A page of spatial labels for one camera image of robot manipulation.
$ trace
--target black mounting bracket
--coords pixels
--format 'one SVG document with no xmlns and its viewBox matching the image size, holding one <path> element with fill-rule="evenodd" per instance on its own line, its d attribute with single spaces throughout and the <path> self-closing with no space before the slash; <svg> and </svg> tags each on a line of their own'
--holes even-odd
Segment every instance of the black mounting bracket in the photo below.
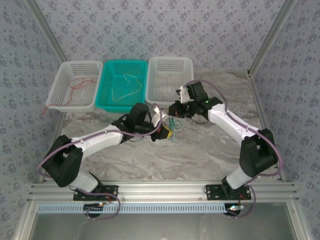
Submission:
<svg viewBox="0 0 320 240">
<path fill-rule="evenodd" d="M 239 187 L 232 196 L 227 196 L 222 188 L 222 184 L 210 184 L 205 186 L 206 199 L 215 200 L 251 200 L 250 189 L 248 186 Z"/>
<path fill-rule="evenodd" d="M 118 185 L 103 185 L 101 186 L 100 193 L 108 193 L 118 196 L 119 186 Z M 117 201 L 114 197 L 110 196 L 92 196 L 79 191 L 78 189 L 74 190 L 73 201 Z"/>
</svg>

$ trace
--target patterned wallpaper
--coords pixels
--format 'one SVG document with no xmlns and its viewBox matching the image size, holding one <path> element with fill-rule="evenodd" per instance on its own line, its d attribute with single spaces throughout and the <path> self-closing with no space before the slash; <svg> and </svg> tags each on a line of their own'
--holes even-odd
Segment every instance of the patterned wallpaper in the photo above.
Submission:
<svg viewBox="0 0 320 240">
<path fill-rule="evenodd" d="M 320 239 L 320 2 L 294 7 L 254 77 L 288 181 Z"/>
<path fill-rule="evenodd" d="M 283 0 L 37 0 L 71 60 L 189 57 L 246 70 Z"/>
<path fill-rule="evenodd" d="M 42 115 L 58 62 L 23 0 L 0 1 L 0 239 L 9 240 L 57 112 Z"/>
</svg>

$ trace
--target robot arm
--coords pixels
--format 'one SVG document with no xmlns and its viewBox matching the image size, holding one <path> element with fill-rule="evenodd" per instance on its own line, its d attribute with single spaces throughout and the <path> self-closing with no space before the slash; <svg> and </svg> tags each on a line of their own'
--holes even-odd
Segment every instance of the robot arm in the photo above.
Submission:
<svg viewBox="0 0 320 240">
<path fill-rule="evenodd" d="M 182 86 L 177 93 L 180 100 L 169 107 L 168 114 L 178 118 L 202 115 L 208 121 L 225 130 L 241 147 L 239 167 L 222 180 L 222 189 L 227 197 L 236 195 L 237 189 L 249 180 L 278 162 L 273 149 L 248 128 L 258 131 L 274 144 L 270 130 L 258 130 L 228 110 L 228 113 L 246 128 L 235 123 L 226 113 L 225 105 L 216 97 L 208 97 L 202 83 Z"/>
<path fill-rule="evenodd" d="M 61 150 L 50 157 L 42 167 L 61 188 L 71 186 L 88 193 L 97 193 L 100 181 L 93 174 L 80 170 L 82 160 L 104 148 L 122 144 L 135 134 L 149 135 L 153 132 L 150 135 L 153 142 L 166 139 L 171 135 L 171 131 L 163 125 L 155 131 L 160 121 L 160 110 L 156 109 L 156 113 L 151 119 L 148 106 L 137 103 L 129 114 L 123 115 L 100 131 L 74 138 L 59 136 L 46 157 L 57 149 Z M 145 121 L 147 114 L 150 122 Z"/>
</svg>

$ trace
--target glass panel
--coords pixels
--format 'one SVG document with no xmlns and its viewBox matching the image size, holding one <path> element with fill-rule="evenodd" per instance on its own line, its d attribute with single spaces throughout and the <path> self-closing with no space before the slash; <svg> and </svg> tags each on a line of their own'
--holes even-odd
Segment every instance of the glass panel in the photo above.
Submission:
<svg viewBox="0 0 320 240">
<path fill-rule="evenodd" d="M 224 214 L 38 214 L 31 240 L 295 240 L 287 205 L 257 204 L 245 218 Z"/>
</svg>

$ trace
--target red string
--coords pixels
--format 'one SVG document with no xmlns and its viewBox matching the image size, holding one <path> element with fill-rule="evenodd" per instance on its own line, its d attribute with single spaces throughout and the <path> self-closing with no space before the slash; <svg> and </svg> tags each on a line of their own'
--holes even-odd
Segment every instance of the red string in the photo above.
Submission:
<svg viewBox="0 0 320 240">
<path fill-rule="evenodd" d="M 246 207 L 246 206 L 247 206 L 247 199 L 245 198 L 245 196 L 240 193 L 240 194 L 239 194 L 239 197 L 240 197 L 240 198 L 243 198 L 243 199 L 245 200 L 244 207 Z"/>
<path fill-rule="evenodd" d="M 76 80 L 79 80 L 79 79 L 82 79 L 82 82 L 76 84 L 75 86 L 71 86 L 71 85 L 70 85 L 72 82 L 74 82 L 74 81 L 76 81 Z M 57 104 L 54 104 L 54 103 L 49 104 L 48 106 L 46 106 L 46 107 L 44 108 L 42 114 L 45 114 L 45 112 L 46 112 L 46 110 L 47 110 L 47 108 L 48 108 L 49 106 L 57 106 L 57 107 L 65 107 L 65 106 L 67 106 L 67 105 L 71 102 L 71 100 L 72 100 L 72 93 L 74 92 L 74 90 L 82 89 L 82 88 L 84 88 L 84 87 L 86 87 L 86 86 L 88 86 L 88 85 L 90 85 L 90 84 L 93 84 L 93 83 L 96 84 L 97 82 L 95 82 L 92 77 L 79 77 L 79 78 L 73 79 L 72 81 L 70 81 L 70 82 L 68 83 L 68 86 L 69 86 L 70 88 L 72 88 L 72 90 L 71 90 L 71 92 L 70 92 L 70 99 L 69 99 L 69 101 L 68 101 L 65 105 L 57 105 Z"/>
</svg>

